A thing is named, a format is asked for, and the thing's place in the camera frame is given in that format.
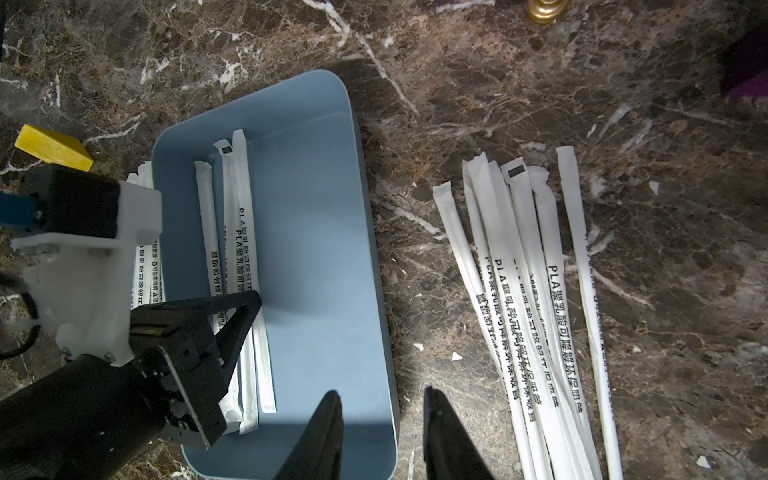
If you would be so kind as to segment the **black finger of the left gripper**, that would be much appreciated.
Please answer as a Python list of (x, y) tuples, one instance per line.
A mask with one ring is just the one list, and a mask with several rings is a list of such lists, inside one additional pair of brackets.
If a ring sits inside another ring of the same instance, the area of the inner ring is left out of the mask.
[(131, 349), (160, 351), (180, 384), (226, 384), (261, 306), (260, 295), (247, 291), (138, 307)]

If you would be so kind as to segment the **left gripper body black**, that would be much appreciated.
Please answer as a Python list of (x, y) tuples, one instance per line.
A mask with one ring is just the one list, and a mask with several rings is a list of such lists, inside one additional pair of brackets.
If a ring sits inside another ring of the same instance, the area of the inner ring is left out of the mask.
[(228, 392), (220, 351), (203, 308), (137, 308), (129, 343), (138, 368), (165, 408), (161, 435), (209, 449), (225, 433), (220, 402)]

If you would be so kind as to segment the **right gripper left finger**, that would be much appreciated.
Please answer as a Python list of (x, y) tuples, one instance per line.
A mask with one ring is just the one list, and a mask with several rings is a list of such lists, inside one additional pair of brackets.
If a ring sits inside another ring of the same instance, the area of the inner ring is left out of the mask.
[(341, 397), (328, 391), (318, 404), (275, 480), (338, 480), (341, 474), (344, 421)]

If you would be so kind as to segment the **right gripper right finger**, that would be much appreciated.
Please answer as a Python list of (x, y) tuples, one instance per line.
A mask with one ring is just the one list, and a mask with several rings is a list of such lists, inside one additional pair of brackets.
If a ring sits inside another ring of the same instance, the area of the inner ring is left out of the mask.
[(429, 480), (494, 480), (446, 395), (427, 386), (423, 456)]

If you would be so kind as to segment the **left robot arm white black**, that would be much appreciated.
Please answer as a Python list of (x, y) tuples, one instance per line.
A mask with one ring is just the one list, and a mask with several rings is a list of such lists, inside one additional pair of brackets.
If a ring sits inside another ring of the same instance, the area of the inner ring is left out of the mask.
[(260, 308), (247, 291), (133, 310), (133, 360), (83, 354), (2, 400), (2, 478), (108, 479), (156, 438), (210, 448)]

